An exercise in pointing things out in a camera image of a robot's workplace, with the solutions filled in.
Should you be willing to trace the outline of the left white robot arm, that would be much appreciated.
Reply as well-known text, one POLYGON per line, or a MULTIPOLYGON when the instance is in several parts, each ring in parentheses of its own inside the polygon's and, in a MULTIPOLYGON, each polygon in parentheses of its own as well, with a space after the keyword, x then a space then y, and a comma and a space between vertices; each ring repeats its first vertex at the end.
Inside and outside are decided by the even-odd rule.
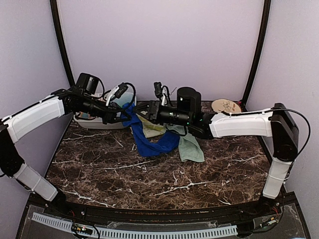
POLYGON ((103 124, 120 122, 118 113, 122 108, 113 104, 127 87, 116 86, 111 89, 104 101, 90 96, 77 87, 61 89, 51 93, 43 100, 0 121, 0 169, 9 178, 14 178, 31 191, 51 202, 51 209, 59 217, 70 213, 70 205, 60 196, 62 193, 37 171, 27 165, 19 155, 15 144, 25 135, 43 124, 70 113, 88 113, 102 119, 103 124))

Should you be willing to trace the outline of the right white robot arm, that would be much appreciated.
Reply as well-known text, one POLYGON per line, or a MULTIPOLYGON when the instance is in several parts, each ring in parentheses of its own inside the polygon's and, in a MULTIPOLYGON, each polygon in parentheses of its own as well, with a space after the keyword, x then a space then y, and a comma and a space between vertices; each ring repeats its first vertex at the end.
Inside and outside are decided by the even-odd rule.
POLYGON ((254 211, 265 216, 274 207, 289 168, 298 156, 299 129, 282 103, 261 111, 244 113, 203 113, 201 94, 190 87, 177 90, 177 105, 165 105, 159 85, 155 86, 156 101, 148 101, 133 111, 154 124, 185 126, 200 139, 226 136, 265 136, 273 140, 273 159, 263 188, 263 198, 255 204, 254 211))

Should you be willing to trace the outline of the white plastic basket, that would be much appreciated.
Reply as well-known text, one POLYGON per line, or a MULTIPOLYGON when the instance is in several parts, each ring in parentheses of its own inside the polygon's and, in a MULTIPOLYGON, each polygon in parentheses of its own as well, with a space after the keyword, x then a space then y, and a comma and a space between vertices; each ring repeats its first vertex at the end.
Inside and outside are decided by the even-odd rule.
MULTIPOLYGON (((125 92, 126 94, 133 95, 133 92, 125 92)), ((103 124, 102 119, 98 117, 91 117, 88 113, 76 113, 76 115, 73 116, 75 122, 77 122, 81 127, 86 129, 123 129, 125 128, 123 126, 122 122, 117 123, 109 123, 109 124, 103 124)))

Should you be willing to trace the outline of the yellow-green patterned towel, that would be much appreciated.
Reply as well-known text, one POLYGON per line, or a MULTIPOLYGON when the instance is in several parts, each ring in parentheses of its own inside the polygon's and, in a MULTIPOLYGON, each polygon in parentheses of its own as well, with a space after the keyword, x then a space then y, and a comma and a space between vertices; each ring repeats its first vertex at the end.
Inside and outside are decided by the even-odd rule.
POLYGON ((138 116, 138 118, 142 122, 143 133, 146 138, 152 138, 165 134, 164 126, 160 124, 153 124, 141 116, 138 116))

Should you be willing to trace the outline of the light blue rolled towel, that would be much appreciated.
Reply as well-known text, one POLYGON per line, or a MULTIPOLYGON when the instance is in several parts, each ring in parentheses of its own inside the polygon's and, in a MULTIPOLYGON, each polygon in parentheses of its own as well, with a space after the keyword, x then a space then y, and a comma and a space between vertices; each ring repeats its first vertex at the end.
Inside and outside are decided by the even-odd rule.
POLYGON ((114 99, 114 102, 117 103, 120 107, 123 107, 125 104, 129 104, 132 101, 133 95, 123 94, 119 99, 114 99))

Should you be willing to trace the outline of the sage green towel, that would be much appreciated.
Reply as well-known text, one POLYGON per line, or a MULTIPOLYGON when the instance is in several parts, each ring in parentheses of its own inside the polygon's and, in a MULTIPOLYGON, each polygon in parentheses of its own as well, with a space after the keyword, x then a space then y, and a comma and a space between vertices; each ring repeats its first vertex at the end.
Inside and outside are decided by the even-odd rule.
POLYGON ((204 153, 196 138, 188 132, 186 126, 165 125, 166 130, 179 136, 178 152, 182 162, 193 161, 202 163, 205 161, 204 153))

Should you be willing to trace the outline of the cream bird-pattern plate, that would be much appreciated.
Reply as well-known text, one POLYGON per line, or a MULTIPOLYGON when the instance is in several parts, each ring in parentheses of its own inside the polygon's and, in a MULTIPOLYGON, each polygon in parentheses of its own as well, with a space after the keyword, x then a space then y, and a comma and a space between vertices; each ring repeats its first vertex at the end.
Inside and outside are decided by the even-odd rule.
POLYGON ((242 109, 237 102, 228 100, 228 99, 217 99, 214 100, 211 104, 213 111, 217 113, 241 113, 242 109))

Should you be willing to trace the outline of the left black frame post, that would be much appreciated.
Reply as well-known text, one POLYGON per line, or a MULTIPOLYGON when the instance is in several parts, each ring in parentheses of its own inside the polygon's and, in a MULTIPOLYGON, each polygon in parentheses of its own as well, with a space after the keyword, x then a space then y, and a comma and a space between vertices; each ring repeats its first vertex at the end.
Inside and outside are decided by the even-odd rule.
POLYGON ((62 64, 63 64, 64 71, 68 80, 68 84, 70 87, 72 87, 75 85, 75 80, 74 80, 73 72, 71 69, 71 64, 68 58, 65 41, 64 41, 64 35, 62 31, 62 25, 61 25, 59 9, 58 9, 58 1, 50 0, 49 3, 50 3, 51 16, 53 20, 55 36, 56 36, 62 64))

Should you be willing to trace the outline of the black frame post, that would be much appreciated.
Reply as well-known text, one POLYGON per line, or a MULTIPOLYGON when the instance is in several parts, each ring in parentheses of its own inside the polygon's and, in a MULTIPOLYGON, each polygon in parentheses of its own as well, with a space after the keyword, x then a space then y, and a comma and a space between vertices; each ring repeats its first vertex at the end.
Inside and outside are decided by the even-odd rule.
POLYGON ((50 0, 49 3, 50 3, 51 16, 53 20, 55 36, 56 36, 62 64, 63 64, 64 71, 68 80, 68 84, 70 87, 72 87, 75 85, 75 80, 74 80, 73 72, 71 69, 71 64, 68 58, 65 41, 64 41, 64 35, 62 31, 62 25, 61 25, 59 9, 58 9, 58 1, 50 0))
POLYGON ((256 48, 255 48, 255 53, 250 69, 250 73, 247 79, 247 84, 241 99, 241 105, 243 108, 246 108, 250 93, 253 88, 253 84, 255 81, 255 77, 257 74, 259 62, 261 59, 261 54, 264 46, 264 41, 266 37, 266 32, 267 32, 267 26, 268 26, 268 21, 269 21, 269 16, 270 16, 270 8, 271 8, 271 0, 264 0, 264 5, 263 5, 263 11, 262 11, 262 17, 261 17, 261 22, 260 22, 260 29, 259 29, 259 34, 258 34, 258 39, 256 43, 256 48))

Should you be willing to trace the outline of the right black frame post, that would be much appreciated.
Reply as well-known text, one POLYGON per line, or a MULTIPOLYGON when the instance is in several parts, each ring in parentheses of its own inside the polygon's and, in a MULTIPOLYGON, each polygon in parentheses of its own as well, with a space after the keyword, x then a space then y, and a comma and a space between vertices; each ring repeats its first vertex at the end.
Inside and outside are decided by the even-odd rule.
POLYGON ((260 22, 260 29, 259 29, 259 34, 258 34, 258 39, 256 43, 256 48, 255 48, 255 53, 250 69, 250 73, 247 79, 247 84, 241 99, 241 105, 243 108, 246 108, 250 93, 253 88, 253 84, 255 81, 255 77, 257 74, 259 62, 261 59, 261 54, 264 46, 264 41, 266 37, 266 32, 267 32, 267 26, 268 26, 268 21, 269 21, 269 16, 270 16, 270 8, 271 8, 271 0, 264 0, 264 5, 263 5, 263 11, 262 11, 262 17, 261 17, 261 22, 260 22))

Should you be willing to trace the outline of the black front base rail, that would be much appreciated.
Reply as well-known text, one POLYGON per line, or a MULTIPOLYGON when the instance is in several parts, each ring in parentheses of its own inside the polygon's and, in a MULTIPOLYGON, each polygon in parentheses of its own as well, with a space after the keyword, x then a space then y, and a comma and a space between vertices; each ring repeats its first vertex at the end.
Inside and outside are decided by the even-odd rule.
POLYGON ((76 222, 106 225, 109 222, 124 222, 137 224, 173 224, 218 221, 219 223, 244 223, 256 218, 246 212, 257 205, 256 201, 231 206, 212 207, 191 210, 130 210, 90 206, 67 202, 73 210, 65 218, 76 222))

